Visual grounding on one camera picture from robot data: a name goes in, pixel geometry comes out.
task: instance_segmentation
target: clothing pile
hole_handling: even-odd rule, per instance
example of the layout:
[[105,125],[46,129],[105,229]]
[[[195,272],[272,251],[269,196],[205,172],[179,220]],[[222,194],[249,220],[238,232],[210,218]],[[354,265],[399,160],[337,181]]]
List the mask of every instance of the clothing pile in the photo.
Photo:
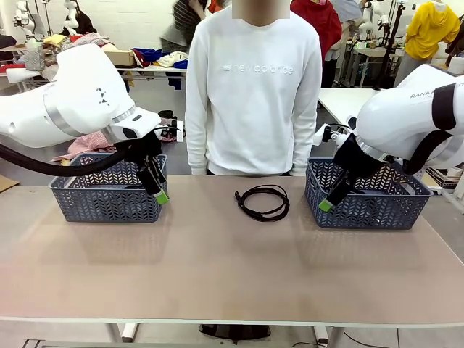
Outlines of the clothing pile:
[[81,136],[74,140],[66,155],[55,157],[54,161],[62,161],[62,164],[66,164],[63,161],[73,160],[80,154],[86,152],[114,152],[113,144],[109,143],[101,131],[88,134],[87,136]]
[[7,69],[25,68],[28,71],[40,72],[45,79],[52,81],[58,72],[57,54],[86,44],[96,44],[105,51],[116,49],[108,36],[101,36],[97,33],[77,36],[55,34],[45,38],[43,46],[27,50],[19,59],[20,65],[6,65],[0,69],[6,72]]
[[159,67],[175,67],[186,69],[189,55],[184,52],[163,52],[161,49],[132,49],[139,67],[148,67],[150,64]]

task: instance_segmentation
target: cardboard box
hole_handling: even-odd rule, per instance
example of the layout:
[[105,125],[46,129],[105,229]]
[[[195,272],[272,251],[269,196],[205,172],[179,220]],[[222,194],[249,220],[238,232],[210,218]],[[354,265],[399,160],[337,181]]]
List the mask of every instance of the cardboard box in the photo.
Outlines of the cardboard box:
[[136,67],[136,59],[132,51],[106,51],[105,52],[115,67]]
[[17,184],[17,181],[5,178],[4,176],[0,175],[0,193],[10,189],[13,186],[16,186]]

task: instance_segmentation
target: coiled black cable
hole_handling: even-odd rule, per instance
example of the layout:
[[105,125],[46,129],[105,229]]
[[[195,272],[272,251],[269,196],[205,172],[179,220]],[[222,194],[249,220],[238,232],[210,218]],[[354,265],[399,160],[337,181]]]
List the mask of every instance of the coiled black cable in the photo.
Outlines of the coiled black cable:
[[[257,212],[256,210],[251,210],[245,205],[245,202],[253,194],[273,194],[274,196],[280,197],[282,199],[282,205],[278,208],[269,210],[268,212]],[[279,185],[256,186],[245,192],[243,196],[240,196],[240,193],[236,192],[235,198],[239,203],[240,209],[242,209],[245,212],[245,214],[247,214],[256,221],[261,221],[263,223],[273,223],[282,220],[288,215],[290,210],[289,197],[285,189]]]

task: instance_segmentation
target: plastic basket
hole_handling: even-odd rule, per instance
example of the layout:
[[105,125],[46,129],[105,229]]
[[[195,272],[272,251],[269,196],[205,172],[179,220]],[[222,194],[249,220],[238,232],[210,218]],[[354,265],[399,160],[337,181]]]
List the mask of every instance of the plastic basket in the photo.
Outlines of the plastic basket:
[[[71,165],[87,165],[110,154],[82,154]],[[166,175],[166,155],[157,157]],[[137,165],[122,161],[100,173],[74,178],[55,178],[49,185],[69,222],[153,223],[162,206],[147,194],[137,178]],[[167,193],[167,184],[162,184]]]
[[342,169],[329,158],[308,160],[306,198],[322,228],[408,230],[433,196],[420,181],[385,165],[372,178],[358,179],[355,188],[365,194],[350,194],[330,212],[319,204],[328,196]]

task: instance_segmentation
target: sweatshirt logo text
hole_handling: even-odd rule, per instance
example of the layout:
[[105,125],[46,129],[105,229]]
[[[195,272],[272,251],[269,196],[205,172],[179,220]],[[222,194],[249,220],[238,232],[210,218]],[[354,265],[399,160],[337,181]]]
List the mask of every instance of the sweatshirt logo text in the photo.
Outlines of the sweatshirt logo text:
[[227,64],[223,66],[225,71],[237,71],[239,73],[271,73],[271,74],[284,74],[284,75],[293,75],[293,67],[284,67],[277,65],[239,65],[239,64]]

